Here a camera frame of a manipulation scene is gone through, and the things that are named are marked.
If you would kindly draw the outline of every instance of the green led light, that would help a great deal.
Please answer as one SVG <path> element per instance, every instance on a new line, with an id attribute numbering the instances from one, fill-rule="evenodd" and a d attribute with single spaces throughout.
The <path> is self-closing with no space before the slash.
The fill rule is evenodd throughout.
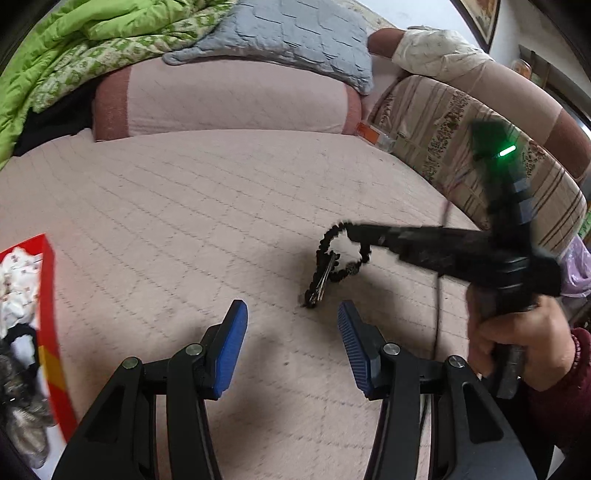
<path id="1" fill-rule="evenodd" d="M 504 157 L 505 155 L 508 155 L 511 152 L 514 152 L 515 150 L 517 150 L 517 147 L 515 145 L 511 145 L 509 148 L 506 148 L 506 149 L 502 150 L 499 153 L 499 157 Z"/>

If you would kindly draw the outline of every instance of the orange label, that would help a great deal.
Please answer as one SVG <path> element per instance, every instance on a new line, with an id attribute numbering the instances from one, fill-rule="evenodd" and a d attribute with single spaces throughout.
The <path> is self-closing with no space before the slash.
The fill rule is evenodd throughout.
<path id="1" fill-rule="evenodd" d="M 357 125 L 357 135 L 366 139 L 369 143 L 375 145 L 378 142 L 379 132 L 376 132 L 373 128 L 371 128 L 367 124 L 358 124 Z"/>

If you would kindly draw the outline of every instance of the gray pillow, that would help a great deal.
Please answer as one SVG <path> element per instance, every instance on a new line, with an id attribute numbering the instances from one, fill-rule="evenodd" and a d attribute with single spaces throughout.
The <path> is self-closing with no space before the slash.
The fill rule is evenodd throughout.
<path id="1" fill-rule="evenodd" d="M 213 56 L 254 57 L 373 88 L 365 20 L 332 0 L 242 0 L 193 47 L 165 53 L 180 65 Z"/>

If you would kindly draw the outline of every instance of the pink pillow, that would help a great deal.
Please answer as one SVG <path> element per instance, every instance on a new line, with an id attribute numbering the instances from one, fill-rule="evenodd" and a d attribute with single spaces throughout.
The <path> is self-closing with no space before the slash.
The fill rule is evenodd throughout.
<path id="1" fill-rule="evenodd" d="M 273 129 L 352 135 L 361 100 L 317 73 L 240 59 L 179 66 L 161 59 L 118 70 L 95 97 L 97 140 L 162 132 Z"/>

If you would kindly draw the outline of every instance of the striped cushion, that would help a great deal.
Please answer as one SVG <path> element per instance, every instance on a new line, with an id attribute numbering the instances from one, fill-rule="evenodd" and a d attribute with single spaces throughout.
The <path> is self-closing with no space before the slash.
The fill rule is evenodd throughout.
<path id="1" fill-rule="evenodd" d="M 536 241 L 561 254 L 583 221 L 583 194 L 564 167 L 515 125 L 469 95 L 421 76 L 400 82 L 375 122 L 396 139 L 395 156 L 487 229 L 486 199 L 472 167 L 469 135 L 470 122 L 486 118 L 505 122 L 521 152 L 534 196 Z"/>

